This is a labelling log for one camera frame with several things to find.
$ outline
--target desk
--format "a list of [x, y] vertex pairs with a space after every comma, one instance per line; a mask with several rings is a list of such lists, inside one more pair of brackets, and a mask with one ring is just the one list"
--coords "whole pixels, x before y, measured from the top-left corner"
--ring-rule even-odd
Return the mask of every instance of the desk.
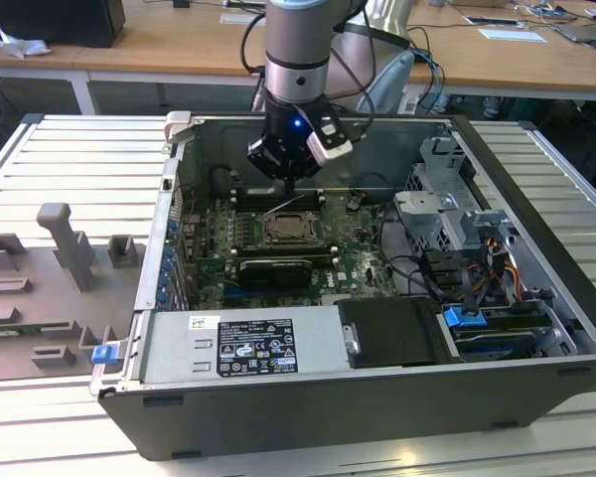
[[[584, 12], [582, 2], [560, 3], [570, 11]], [[173, 9], [166, 1], [124, 0], [124, 8], [126, 26], [113, 48], [52, 45], [52, 54], [25, 60], [0, 52], [0, 77], [68, 80], [83, 114], [97, 113], [90, 81], [255, 84], [238, 59], [244, 27], [221, 24], [223, 10], [218, 6]], [[519, 18], [511, 9], [462, 10]], [[420, 0], [409, 20], [410, 26], [453, 24], [465, 24], [456, 9], [431, 7], [427, 0]], [[596, 100], [596, 50], [572, 44], [555, 32], [538, 29], [548, 43], [535, 44], [487, 40], [477, 27], [427, 31], [433, 55], [446, 72], [446, 92]], [[262, 34], [257, 28], [250, 37], [251, 63], [262, 62]], [[414, 32], [413, 39], [423, 45], [420, 32]], [[429, 80], [428, 67], [415, 65], [407, 92], [419, 94]]]

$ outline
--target motherboard chip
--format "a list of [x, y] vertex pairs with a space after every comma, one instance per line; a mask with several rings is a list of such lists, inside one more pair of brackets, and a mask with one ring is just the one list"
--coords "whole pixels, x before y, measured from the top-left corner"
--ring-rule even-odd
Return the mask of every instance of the motherboard chip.
[[263, 236], [270, 247], [303, 247], [321, 244], [316, 233], [317, 218], [311, 212], [278, 213], [263, 217]]

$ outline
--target warning label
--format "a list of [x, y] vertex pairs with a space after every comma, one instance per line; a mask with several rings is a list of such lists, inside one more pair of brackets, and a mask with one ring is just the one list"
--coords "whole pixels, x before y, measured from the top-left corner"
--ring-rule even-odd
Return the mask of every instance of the warning label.
[[222, 378], [298, 373], [291, 320], [222, 321], [218, 351]]

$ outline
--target blue latch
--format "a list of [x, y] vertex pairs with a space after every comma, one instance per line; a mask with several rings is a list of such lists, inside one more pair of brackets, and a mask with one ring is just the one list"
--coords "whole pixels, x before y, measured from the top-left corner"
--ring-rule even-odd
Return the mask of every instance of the blue latch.
[[461, 306], [451, 306], [444, 311], [444, 319], [450, 328], [453, 326], [486, 326], [488, 324], [481, 311], [476, 315], [467, 315], [462, 311]]
[[116, 365], [119, 345], [97, 345], [92, 350], [90, 360], [94, 365]]

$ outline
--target slotted metal surface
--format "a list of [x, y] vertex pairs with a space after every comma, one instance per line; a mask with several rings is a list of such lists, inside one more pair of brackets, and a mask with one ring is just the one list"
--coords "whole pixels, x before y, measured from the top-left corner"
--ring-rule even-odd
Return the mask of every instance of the slotted metal surface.
[[[512, 123], [473, 125], [596, 286], [595, 191], [538, 133]], [[481, 176], [475, 184], [491, 207], [502, 207]]]
[[164, 118], [45, 116], [26, 126], [0, 167], [0, 234], [25, 246], [50, 244], [40, 206], [66, 202], [75, 231], [90, 243], [131, 234], [146, 242], [163, 163]]

